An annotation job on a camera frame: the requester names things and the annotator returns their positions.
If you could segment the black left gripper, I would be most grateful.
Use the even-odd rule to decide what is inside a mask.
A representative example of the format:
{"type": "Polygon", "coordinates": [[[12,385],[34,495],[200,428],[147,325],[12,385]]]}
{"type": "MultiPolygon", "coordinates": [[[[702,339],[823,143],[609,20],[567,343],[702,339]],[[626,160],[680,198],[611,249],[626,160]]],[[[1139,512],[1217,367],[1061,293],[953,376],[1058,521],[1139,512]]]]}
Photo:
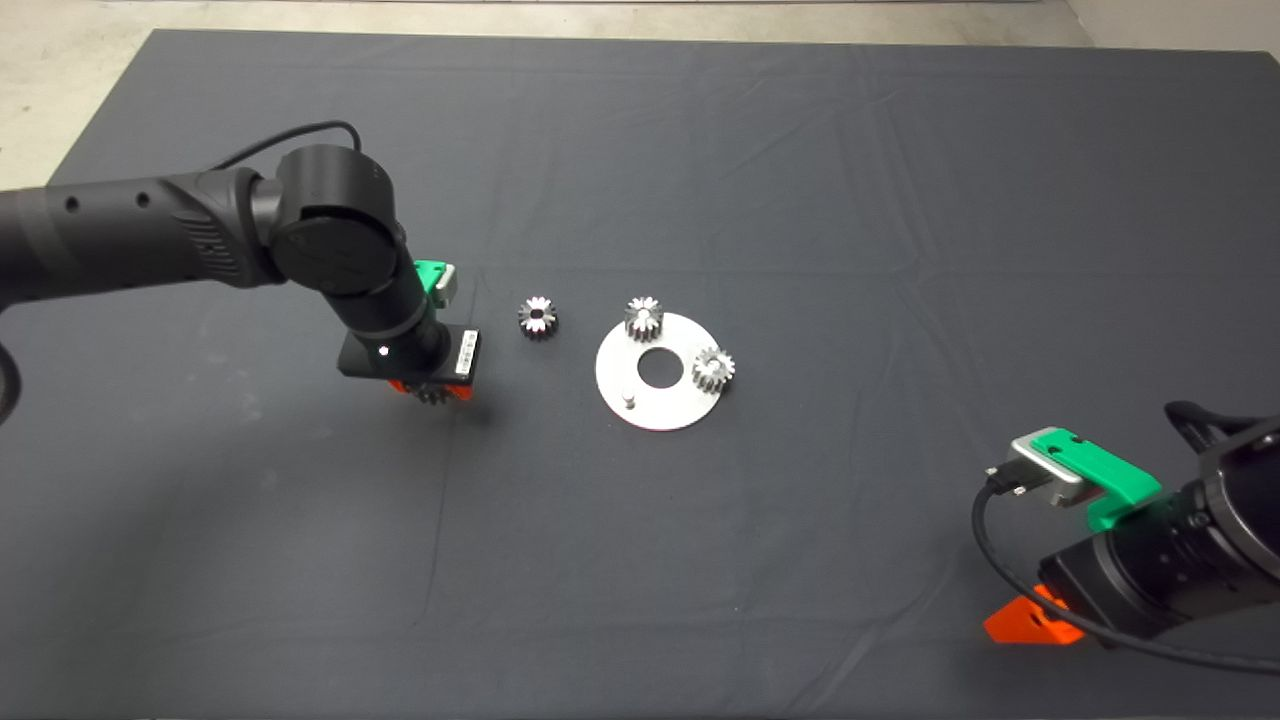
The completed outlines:
{"type": "Polygon", "coordinates": [[[481,343],[480,329],[466,325],[419,325],[383,340],[348,333],[338,372],[348,378],[388,380],[402,395],[412,395],[412,384],[451,386],[453,397],[470,401],[481,343]]]}

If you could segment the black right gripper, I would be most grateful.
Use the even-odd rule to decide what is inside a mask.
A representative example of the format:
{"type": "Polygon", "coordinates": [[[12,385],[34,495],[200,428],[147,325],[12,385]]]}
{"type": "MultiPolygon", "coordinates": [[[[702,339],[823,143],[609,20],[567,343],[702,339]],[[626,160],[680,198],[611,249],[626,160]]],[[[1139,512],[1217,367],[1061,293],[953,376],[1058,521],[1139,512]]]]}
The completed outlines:
{"type": "MultiPolygon", "coordinates": [[[[1140,639],[1161,633],[1161,611],[1124,577],[1101,539],[1083,539],[1042,559],[1038,578],[1071,612],[1111,632],[1140,639]]],[[[1021,594],[992,612],[983,629],[1000,644],[1070,646],[1085,635],[1021,594]]]]}

